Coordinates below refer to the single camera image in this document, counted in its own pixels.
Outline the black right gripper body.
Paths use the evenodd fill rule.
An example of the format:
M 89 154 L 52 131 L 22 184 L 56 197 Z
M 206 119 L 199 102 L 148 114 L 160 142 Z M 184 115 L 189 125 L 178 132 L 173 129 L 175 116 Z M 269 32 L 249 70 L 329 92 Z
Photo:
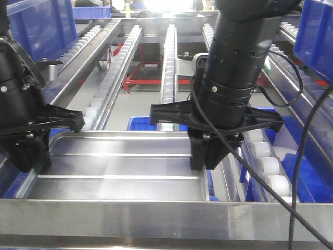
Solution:
M 247 103 L 203 102 L 194 100 L 151 105 L 150 120 L 155 123 L 179 123 L 188 127 L 192 146 L 240 146 L 243 133 L 255 129 L 278 132 L 283 118 L 277 112 L 253 108 Z

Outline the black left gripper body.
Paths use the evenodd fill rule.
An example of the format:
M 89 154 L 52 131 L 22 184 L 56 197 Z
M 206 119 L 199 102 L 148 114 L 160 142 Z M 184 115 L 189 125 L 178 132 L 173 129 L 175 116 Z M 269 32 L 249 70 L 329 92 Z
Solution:
M 81 111 L 47 104 L 33 120 L 1 128 L 1 154 L 16 167 L 49 167 L 50 130 L 68 128 L 78 133 L 84 124 Z

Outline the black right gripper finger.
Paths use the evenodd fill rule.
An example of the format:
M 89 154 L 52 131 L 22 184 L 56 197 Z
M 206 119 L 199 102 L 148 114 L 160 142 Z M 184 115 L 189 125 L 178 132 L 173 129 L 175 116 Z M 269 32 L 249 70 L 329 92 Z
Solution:
M 208 149 L 204 158 L 205 168 L 215 169 L 230 152 L 220 139 L 213 139 L 212 142 L 208 143 Z
M 208 140 L 203 138 L 189 137 L 190 140 L 190 166 L 191 170 L 200 171 L 204 166 L 204 160 L 208 149 Z

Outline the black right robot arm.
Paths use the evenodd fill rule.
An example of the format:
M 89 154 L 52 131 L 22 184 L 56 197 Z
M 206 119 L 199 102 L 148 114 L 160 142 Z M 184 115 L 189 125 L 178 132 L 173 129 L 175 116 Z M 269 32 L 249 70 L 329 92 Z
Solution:
M 152 105 L 151 123 L 187 127 L 192 170 L 214 169 L 240 147 L 243 133 L 279 131 L 277 112 L 249 107 L 250 93 L 262 70 L 283 16 L 297 1 L 217 1 L 219 10 L 208 58 L 197 66 L 190 100 Z

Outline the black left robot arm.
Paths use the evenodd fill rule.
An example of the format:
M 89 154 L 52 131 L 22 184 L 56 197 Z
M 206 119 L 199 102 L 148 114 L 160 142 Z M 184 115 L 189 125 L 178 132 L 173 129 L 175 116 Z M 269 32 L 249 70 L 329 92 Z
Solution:
M 80 111 L 47 104 L 45 81 L 35 62 L 12 37 L 7 1 L 1 1 L 1 154 L 22 172 L 51 165 L 51 128 L 78 133 L 85 122 Z

